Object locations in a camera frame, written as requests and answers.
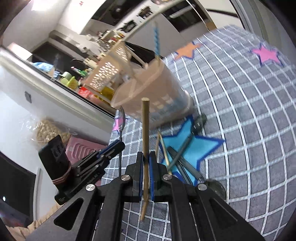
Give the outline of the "green plastic basket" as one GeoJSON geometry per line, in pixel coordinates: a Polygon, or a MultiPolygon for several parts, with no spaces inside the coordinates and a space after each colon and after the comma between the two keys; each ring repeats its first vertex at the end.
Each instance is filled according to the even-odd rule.
{"type": "Polygon", "coordinates": [[[76,90],[78,87],[78,81],[75,79],[74,76],[71,77],[69,80],[64,77],[60,80],[60,82],[72,90],[76,90]]]}

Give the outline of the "beige perforated storage cart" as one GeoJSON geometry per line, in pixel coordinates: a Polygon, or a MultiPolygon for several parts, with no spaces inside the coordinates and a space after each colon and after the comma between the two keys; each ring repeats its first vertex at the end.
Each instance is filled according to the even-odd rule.
{"type": "Polygon", "coordinates": [[[118,41],[98,63],[95,70],[84,81],[84,86],[100,92],[116,75],[124,72],[133,75],[125,41],[118,41]]]}

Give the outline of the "beige plastic utensil holder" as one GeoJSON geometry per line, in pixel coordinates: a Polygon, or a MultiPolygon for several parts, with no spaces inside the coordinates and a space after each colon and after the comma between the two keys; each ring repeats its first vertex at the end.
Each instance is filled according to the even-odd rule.
{"type": "Polygon", "coordinates": [[[193,113],[193,100],[181,87],[163,61],[152,60],[143,69],[123,83],[115,92],[111,106],[123,107],[125,114],[137,121],[142,120],[142,98],[149,99],[149,128],[182,119],[193,113]]]}

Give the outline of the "pink plastic stool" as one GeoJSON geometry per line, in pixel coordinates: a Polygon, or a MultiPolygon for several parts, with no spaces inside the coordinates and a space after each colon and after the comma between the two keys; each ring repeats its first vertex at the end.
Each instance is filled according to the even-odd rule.
{"type": "Polygon", "coordinates": [[[98,144],[95,142],[72,136],[69,139],[66,147],[66,155],[71,164],[75,164],[87,155],[97,150],[104,149],[105,147],[106,145],[98,144]]]}

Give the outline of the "wooden chopstick on star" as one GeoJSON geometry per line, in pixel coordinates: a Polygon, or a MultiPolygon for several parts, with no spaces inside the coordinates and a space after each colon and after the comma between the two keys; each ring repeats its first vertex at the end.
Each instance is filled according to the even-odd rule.
{"type": "Polygon", "coordinates": [[[160,135],[159,135],[159,132],[158,132],[157,137],[156,137],[156,147],[155,147],[156,156],[158,155],[158,152],[159,152],[159,142],[160,142],[160,135]]]}

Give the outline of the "bag of dried beans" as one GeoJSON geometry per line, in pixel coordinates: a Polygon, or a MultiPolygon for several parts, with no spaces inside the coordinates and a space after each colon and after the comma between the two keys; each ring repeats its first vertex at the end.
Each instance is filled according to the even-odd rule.
{"type": "Polygon", "coordinates": [[[70,129],[61,123],[52,120],[39,120],[33,125],[33,133],[31,135],[31,140],[40,144],[45,145],[51,139],[60,136],[64,145],[67,145],[72,134],[70,129]]]}

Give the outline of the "translucent spoon with black handle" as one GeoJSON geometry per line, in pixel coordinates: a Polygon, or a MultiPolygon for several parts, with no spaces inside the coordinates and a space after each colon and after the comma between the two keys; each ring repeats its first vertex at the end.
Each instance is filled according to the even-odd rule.
{"type": "MultiPolygon", "coordinates": [[[[119,129],[119,140],[122,141],[122,132],[125,128],[125,111],[121,106],[119,108],[119,115],[118,115],[118,129],[119,129]]],[[[121,176],[121,161],[122,161],[122,152],[119,153],[119,163],[118,163],[118,175],[121,176]]]]}

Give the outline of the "blue patterned chopstick in holder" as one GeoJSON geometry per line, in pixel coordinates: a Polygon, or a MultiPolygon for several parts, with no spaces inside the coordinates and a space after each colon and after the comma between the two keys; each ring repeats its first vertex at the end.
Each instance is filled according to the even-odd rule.
{"type": "Polygon", "coordinates": [[[160,59],[159,28],[158,28],[157,22],[154,22],[153,31],[154,31],[154,53],[155,53],[155,58],[157,60],[159,60],[160,59]]]}

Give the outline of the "wooden chopstick in holder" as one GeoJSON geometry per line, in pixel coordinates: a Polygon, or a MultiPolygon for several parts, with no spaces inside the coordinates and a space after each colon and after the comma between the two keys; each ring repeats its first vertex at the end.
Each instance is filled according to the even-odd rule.
{"type": "Polygon", "coordinates": [[[141,65],[144,69],[147,69],[148,68],[148,64],[143,61],[139,56],[137,56],[137,54],[135,54],[135,52],[133,51],[133,49],[131,49],[130,47],[128,47],[128,45],[126,44],[126,42],[124,41],[124,44],[125,44],[125,48],[126,48],[126,51],[131,54],[131,56],[133,56],[133,58],[135,58],[141,65]]]}

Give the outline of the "wooden chopstick with patterned end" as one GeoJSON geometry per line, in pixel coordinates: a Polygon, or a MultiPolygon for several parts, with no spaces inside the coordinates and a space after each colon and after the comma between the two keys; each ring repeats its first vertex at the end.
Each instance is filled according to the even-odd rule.
{"type": "Polygon", "coordinates": [[[161,142],[161,146],[162,146],[162,148],[163,148],[163,153],[164,153],[164,158],[165,158],[166,167],[168,167],[169,164],[170,164],[170,161],[169,161],[169,159],[168,159],[168,154],[167,154],[166,146],[165,146],[165,143],[164,143],[164,141],[163,141],[163,137],[162,137],[162,135],[161,135],[160,132],[158,132],[158,135],[159,135],[159,140],[160,140],[160,142],[161,142]]]}

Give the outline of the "grey checked star tablecloth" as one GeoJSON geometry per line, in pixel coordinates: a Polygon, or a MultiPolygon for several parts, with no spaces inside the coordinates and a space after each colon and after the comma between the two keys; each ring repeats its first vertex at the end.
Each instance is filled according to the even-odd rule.
{"type": "Polygon", "coordinates": [[[193,58],[164,63],[206,114],[201,134],[220,147],[194,159],[220,182],[226,203],[265,240],[295,240],[295,65],[236,26],[193,40],[193,58]]]}

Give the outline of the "dark translucent fork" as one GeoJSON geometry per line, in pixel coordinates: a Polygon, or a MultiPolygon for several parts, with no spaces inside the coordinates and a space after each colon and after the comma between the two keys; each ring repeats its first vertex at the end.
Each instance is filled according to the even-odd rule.
{"type": "Polygon", "coordinates": [[[187,149],[188,145],[191,143],[194,136],[199,134],[202,130],[207,121],[206,114],[202,113],[199,116],[197,116],[194,120],[194,122],[191,124],[190,134],[187,136],[187,138],[184,140],[183,144],[181,145],[180,149],[178,150],[177,154],[171,161],[170,165],[168,165],[167,170],[170,171],[170,169],[175,166],[178,159],[184,151],[187,149]]]}

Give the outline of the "plain wooden chopstick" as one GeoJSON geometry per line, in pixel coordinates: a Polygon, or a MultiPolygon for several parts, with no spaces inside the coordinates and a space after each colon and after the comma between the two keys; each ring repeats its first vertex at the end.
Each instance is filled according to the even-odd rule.
{"type": "Polygon", "coordinates": [[[144,189],[140,220],[144,221],[149,202],[149,98],[142,98],[142,144],[144,154],[144,189]]]}

